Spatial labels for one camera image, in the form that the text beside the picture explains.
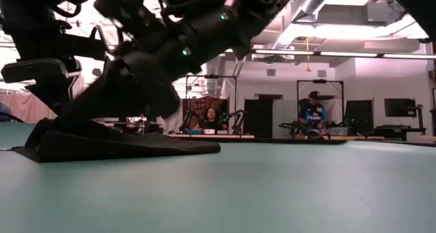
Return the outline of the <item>grey ceiling duct box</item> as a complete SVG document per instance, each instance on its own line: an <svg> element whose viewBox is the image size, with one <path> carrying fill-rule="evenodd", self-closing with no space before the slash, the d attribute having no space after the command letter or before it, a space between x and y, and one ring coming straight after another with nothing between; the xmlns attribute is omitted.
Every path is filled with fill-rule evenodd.
<svg viewBox="0 0 436 233"><path fill-rule="evenodd" d="M367 3L365 5L365 18L366 21L374 25L388 25L397 21L401 14L396 12L387 3Z"/></svg>

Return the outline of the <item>pale curtain divider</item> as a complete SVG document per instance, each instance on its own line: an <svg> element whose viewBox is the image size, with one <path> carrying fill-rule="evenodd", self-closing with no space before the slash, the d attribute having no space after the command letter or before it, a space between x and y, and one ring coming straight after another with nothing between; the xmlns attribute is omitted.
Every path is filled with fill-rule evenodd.
<svg viewBox="0 0 436 233"><path fill-rule="evenodd" d="M0 102L10 107L12 114L25 123L37 123L41 119L54 119L57 115L31 93L0 95Z"/></svg>

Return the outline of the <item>black metal frame stand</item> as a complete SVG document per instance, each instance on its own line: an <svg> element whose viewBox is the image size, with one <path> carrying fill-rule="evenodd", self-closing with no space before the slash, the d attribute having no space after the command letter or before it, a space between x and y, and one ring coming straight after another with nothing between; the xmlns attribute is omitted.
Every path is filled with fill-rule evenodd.
<svg viewBox="0 0 436 233"><path fill-rule="evenodd" d="M238 102L238 85L236 76L220 76L217 74L187 74L185 75L185 99L199 97L214 97L221 99L225 92L225 85L233 88L234 96L226 97L228 113L236 112Z"/></svg>
<svg viewBox="0 0 436 233"><path fill-rule="evenodd" d="M343 90L344 90L344 87L343 87L344 83L343 83L343 81L336 81L336 80L331 81L331 80L325 80L325 79L298 80L298 81L297 81L297 100L298 100L298 102L297 102L297 108L298 108L298 113L299 113L299 108L300 108L300 106L301 106L303 103L305 103L305 102L308 101L308 96L309 96L309 94L308 94L308 96L307 96L306 99L300 99L300 88L299 88L299 84L300 84L301 82L311 82L311 83L313 83L313 84L327 84L327 83L330 83L330 84L338 83L338 84L340 84L341 89L339 90L339 93L341 94L341 121L344 121L344 118L345 118L345 103L344 103L344 94L343 94ZM327 122L328 122L328 120L327 120L327 114L328 114L328 112L327 112L327 109L326 109L325 107L324 107L324 109L326 110L326 122L325 122L325 126L324 126L324 128L323 128L322 130L320 130L320 131L322 132L323 136L324 136L324 134L326 133L326 132L325 132L325 129L327 128ZM323 138L320 138L320 139L308 139L308 140L323 140Z"/></svg>

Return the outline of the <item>distant wooden table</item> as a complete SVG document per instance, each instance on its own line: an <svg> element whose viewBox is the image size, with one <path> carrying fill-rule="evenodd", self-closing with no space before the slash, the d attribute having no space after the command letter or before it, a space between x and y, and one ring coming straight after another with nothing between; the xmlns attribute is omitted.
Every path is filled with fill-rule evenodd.
<svg viewBox="0 0 436 233"><path fill-rule="evenodd" d="M254 139L253 135L234 134L168 134L173 138L217 138L217 139Z"/></svg>
<svg viewBox="0 0 436 233"><path fill-rule="evenodd" d="M382 136L327 136L324 135L321 138L325 140L385 140ZM297 140L307 140L309 139L308 136L292 136L291 139L297 139Z"/></svg>

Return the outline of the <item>person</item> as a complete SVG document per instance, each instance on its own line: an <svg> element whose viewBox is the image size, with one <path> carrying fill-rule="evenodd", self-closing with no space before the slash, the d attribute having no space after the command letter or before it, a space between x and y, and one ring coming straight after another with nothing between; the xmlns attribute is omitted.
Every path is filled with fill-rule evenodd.
<svg viewBox="0 0 436 233"><path fill-rule="evenodd" d="M299 108L298 120L306 124L308 129L322 130L326 122L326 110L320 103L320 92L312 91L308 96L308 101Z"/></svg>
<svg viewBox="0 0 436 233"><path fill-rule="evenodd" d="M0 102L0 122L10 122L11 109L8 105Z"/></svg>
<svg viewBox="0 0 436 233"><path fill-rule="evenodd" d="M219 120L219 111L215 108L208 108L204 113L204 120L200 121L201 129L214 129L215 131L228 130L228 126Z"/></svg>

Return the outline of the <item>grey partition panel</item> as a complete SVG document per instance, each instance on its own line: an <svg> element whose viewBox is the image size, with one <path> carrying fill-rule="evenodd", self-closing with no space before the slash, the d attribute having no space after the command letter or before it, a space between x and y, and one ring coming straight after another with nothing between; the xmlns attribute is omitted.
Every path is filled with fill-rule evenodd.
<svg viewBox="0 0 436 233"><path fill-rule="evenodd" d="M282 123L291 123L298 116L297 101L275 99L272 103L272 137L274 139L289 139L289 130L279 127Z"/></svg>

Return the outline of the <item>black desk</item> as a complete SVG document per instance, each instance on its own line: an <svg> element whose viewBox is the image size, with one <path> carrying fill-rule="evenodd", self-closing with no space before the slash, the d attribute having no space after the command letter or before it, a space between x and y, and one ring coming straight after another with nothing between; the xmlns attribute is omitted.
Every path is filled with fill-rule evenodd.
<svg viewBox="0 0 436 233"><path fill-rule="evenodd" d="M387 140L407 141L407 134L410 132L425 134L426 128L415 128L408 125L381 125L373 129L375 136L381 136Z"/></svg>

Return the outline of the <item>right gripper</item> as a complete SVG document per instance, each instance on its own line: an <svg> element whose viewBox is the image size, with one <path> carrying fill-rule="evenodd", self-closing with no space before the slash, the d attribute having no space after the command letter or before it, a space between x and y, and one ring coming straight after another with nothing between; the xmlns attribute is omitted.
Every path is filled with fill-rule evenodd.
<svg viewBox="0 0 436 233"><path fill-rule="evenodd" d="M186 73L183 67L165 66L146 52L128 52L107 62L103 74L63 107L59 121L74 124L141 114L166 119L180 107L173 82Z"/></svg>

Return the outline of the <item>black partition panel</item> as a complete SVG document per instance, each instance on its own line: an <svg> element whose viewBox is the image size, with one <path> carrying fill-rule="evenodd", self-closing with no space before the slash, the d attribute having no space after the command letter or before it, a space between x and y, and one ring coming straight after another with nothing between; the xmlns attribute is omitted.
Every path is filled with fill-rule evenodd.
<svg viewBox="0 0 436 233"><path fill-rule="evenodd" d="M273 95L257 95L257 99L245 100L243 131L256 138L273 136Z"/></svg>

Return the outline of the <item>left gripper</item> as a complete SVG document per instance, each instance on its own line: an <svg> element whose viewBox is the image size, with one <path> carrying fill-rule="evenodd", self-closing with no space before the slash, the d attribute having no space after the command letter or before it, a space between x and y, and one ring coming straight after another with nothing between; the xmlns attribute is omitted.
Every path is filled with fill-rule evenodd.
<svg viewBox="0 0 436 233"><path fill-rule="evenodd" d="M59 115L82 91L81 70L81 63L76 59L64 63L45 58L8 63L1 69L1 75L6 83L34 80L35 84L26 89Z"/></svg>

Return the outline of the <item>black towel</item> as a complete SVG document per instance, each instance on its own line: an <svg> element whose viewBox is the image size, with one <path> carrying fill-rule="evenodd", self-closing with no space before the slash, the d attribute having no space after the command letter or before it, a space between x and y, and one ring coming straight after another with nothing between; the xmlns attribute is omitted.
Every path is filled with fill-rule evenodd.
<svg viewBox="0 0 436 233"><path fill-rule="evenodd" d="M219 153L216 142L184 140L159 132L133 135L95 121L66 125L42 119L24 146L12 149L38 163L129 159Z"/></svg>

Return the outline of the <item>green table mat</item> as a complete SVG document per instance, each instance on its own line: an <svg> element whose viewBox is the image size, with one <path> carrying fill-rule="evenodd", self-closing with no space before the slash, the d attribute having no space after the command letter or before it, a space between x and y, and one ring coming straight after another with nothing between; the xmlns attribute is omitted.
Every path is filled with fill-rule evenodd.
<svg viewBox="0 0 436 233"><path fill-rule="evenodd" d="M0 123L0 233L436 233L436 147L224 143L38 164Z"/></svg>

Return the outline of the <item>patterned red tapestry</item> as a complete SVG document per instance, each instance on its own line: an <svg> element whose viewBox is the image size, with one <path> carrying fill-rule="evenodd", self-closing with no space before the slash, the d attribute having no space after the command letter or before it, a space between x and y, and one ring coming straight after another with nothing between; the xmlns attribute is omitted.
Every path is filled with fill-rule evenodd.
<svg viewBox="0 0 436 233"><path fill-rule="evenodd" d="M190 110L196 111L199 115L202 116L204 120L204 113L208 108L215 108L219 111L219 120L221 115L228 111L228 103L226 99L219 99L216 97L201 97L199 99L192 99L190 102ZM190 122L191 129L201 129L197 123L197 119L192 118Z"/></svg>

